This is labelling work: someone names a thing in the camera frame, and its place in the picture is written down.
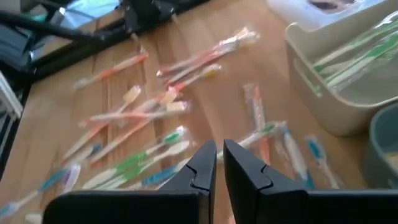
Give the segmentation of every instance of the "green toothbrush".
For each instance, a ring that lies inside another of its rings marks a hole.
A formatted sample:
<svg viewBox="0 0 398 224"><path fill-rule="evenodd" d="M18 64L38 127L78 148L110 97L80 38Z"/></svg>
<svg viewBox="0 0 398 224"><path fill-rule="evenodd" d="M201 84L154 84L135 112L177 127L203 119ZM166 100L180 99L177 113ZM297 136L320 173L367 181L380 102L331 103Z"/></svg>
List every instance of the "green toothbrush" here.
<svg viewBox="0 0 398 224"><path fill-rule="evenodd" d="M114 168L107 169L103 171L102 173L96 175L95 177L91 178L88 182L86 182L83 186L83 189L92 189L93 187L96 187L99 184L102 184L112 178L113 176L117 174L121 174L124 172L126 169L132 166L139 166L142 164L144 159L146 159L149 155L157 151L158 149L166 146L166 145L171 145L176 142L179 142L182 138L182 136L185 133L184 128L177 128L176 132L169 134L168 136L164 137L162 142L157 144L156 146L153 146L144 152L135 154L129 158L127 158L125 161L119 163L116 165Z"/></svg>
<svg viewBox="0 0 398 224"><path fill-rule="evenodd" d="M159 162L160 160L169 157L169 156L176 156L183 151L187 150L190 147L190 141L182 141L179 143L174 144L169 148L169 150L165 151L164 153L155 156L148 161L145 161L142 165L139 167L136 167L133 170L130 170L126 173L123 173L114 179L110 180L109 182L99 186L96 188L96 190L113 190L121 186L122 184L125 184L129 180L136 178L138 175L140 175L142 172L144 172L146 169L148 169L150 166L155 164L156 162Z"/></svg>
<svg viewBox="0 0 398 224"><path fill-rule="evenodd" d="M349 78L356 72L360 71L371 62L375 61L379 57L382 57L385 53L394 50L398 46L398 32L394 32L387 37L383 38L382 43L375 46L373 49L366 52L360 58L352 60L345 69L340 72L334 73L332 76L325 79L328 86L335 86L341 83L343 80Z"/></svg>
<svg viewBox="0 0 398 224"><path fill-rule="evenodd" d="M352 41L348 42L346 45L342 46L341 48L337 49L336 51L328 54L327 56L318 60L314 65L314 69L318 72L321 72L325 68L325 64L331 62L333 59L349 52L350 50L355 49L356 47L360 47L371 40L376 38L382 34L388 34L391 31L394 31L398 28L398 21L397 21L398 13L394 12L388 15L385 19L383 19L379 24L373 27L373 29L361 34L359 37L353 39Z"/></svg>

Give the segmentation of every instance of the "metal bar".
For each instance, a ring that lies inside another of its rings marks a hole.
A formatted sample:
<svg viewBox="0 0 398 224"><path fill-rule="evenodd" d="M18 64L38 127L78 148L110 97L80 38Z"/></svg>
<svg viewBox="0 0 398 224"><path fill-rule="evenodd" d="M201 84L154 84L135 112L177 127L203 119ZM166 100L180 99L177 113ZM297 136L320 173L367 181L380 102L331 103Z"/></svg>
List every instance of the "metal bar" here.
<svg viewBox="0 0 398 224"><path fill-rule="evenodd" d="M104 35L103 41L106 41L108 39L109 35L112 35L112 33L116 32L115 30L123 29L123 28L124 28L124 19L119 19L119 20L114 21L114 22L108 24L107 26L104 26L103 28L95 31L94 34L103 34ZM30 69L31 70L36 70L36 69L40 70L40 67L44 67L44 66L46 66L46 64L52 63L54 60L58 60L58 58L62 58L72 51L75 51L75 50L79 51L82 47L90 45L90 44L96 44L96 43L87 42L87 41L80 41L80 42L74 41L70 44L60 47L57 50L54 50L53 52L51 52L47 55L44 55L41 58L38 58L37 60L34 60L29 65Z"/></svg>
<svg viewBox="0 0 398 224"><path fill-rule="evenodd" d="M0 11L0 23L7 24L9 26L21 27L36 32L42 32L45 34L52 34L70 40L92 40L94 38L94 36L89 32L66 29L43 22L33 21L25 16L6 12L3 10Z"/></svg>
<svg viewBox="0 0 398 224"><path fill-rule="evenodd" d="M128 38L129 34L126 33L125 28L120 27L112 34L107 35L102 41L74 42L63 49L56 50L51 53L51 55L56 55L57 57L51 58L50 55L49 58L47 57L44 59L46 61L45 63L43 63L43 61L33 62L34 65L39 65L34 68L35 75L33 77L33 82L42 80L61 69L73 65L93 54L97 54Z"/></svg>

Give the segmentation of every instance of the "blue toothbrush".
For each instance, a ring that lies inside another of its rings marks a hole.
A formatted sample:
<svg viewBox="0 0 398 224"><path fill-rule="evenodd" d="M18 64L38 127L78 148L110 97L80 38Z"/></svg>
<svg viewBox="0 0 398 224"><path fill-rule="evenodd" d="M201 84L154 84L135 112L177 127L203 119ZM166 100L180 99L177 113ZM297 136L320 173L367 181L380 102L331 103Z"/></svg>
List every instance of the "blue toothbrush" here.
<svg viewBox="0 0 398 224"><path fill-rule="evenodd" d="M190 159L191 158L184 159L181 162L179 162L177 165L169 167L169 168L163 170L162 172L159 172L157 174L154 174L154 175L146 178L143 181L133 184L130 187L127 187L125 190L137 190L144 186L155 185L155 184L159 184L165 180L168 180L171 177L173 177L176 173L178 173L187 164L187 162Z"/></svg>
<svg viewBox="0 0 398 224"><path fill-rule="evenodd" d="M66 172L67 171L65 169L62 169L54 173L53 176L51 176L39 187L39 189L31 192L29 195L16 202L10 202L7 205L5 205L2 209L0 209L0 221L7 217L13 216L13 214L15 214L22 206L30 202L33 198L35 198L39 194L51 188L55 183L57 183L60 179L62 179L62 177L66 174Z"/></svg>

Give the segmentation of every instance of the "toothbrush handle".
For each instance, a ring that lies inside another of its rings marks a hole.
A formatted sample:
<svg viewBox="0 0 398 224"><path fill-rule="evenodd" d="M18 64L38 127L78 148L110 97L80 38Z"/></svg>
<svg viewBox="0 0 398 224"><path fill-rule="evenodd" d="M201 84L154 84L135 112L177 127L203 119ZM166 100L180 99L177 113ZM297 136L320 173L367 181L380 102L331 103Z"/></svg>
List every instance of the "toothbrush handle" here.
<svg viewBox="0 0 398 224"><path fill-rule="evenodd" d="M41 187L39 188L39 192L43 192L48 190L51 186L53 186L58 180L60 180L65 174L65 170L60 170L54 173L48 180L46 180Z"/></svg>
<svg viewBox="0 0 398 224"><path fill-rule="evenodd" d="M126 170L128 167L136 166L142 164L144 159L146 158L147 153L141 152L136 155L131 156L130 158L126 159L122 164L116 166L118 172L122 172Z"/></svg>
<svg viewBox="0 0 398 224"><path fill-rule="evenodd" d="M154 174L154 175L150 176L149 178L143 180L142 185L154 185L163 180L166 180L176 173L176 171L175 171L176 168L177 168L177 166L172 166L172 167L169 167L169 168L163 170L162 172Z"/></svg>

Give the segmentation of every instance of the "black metal frame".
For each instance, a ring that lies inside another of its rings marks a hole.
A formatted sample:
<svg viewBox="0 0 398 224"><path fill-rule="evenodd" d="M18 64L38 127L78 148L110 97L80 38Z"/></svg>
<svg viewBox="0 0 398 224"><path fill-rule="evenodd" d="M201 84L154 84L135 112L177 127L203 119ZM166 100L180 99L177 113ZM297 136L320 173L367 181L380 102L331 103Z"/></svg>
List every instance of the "black metal frame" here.
<svg viewBox="0 0 398 224"><path fill-rule="evenodd" d="M87 33L32 21L21 15L0 11L0 24L23 27L40 34L51 34L73 42L63 46L26 66L16 70L22 75L16 88L31 85L74 63L96 54L112 45L126 40L131 34L141 34L170 20L173 14L180 14L208 0L123 0L120 9L124 18Z"/></svg>

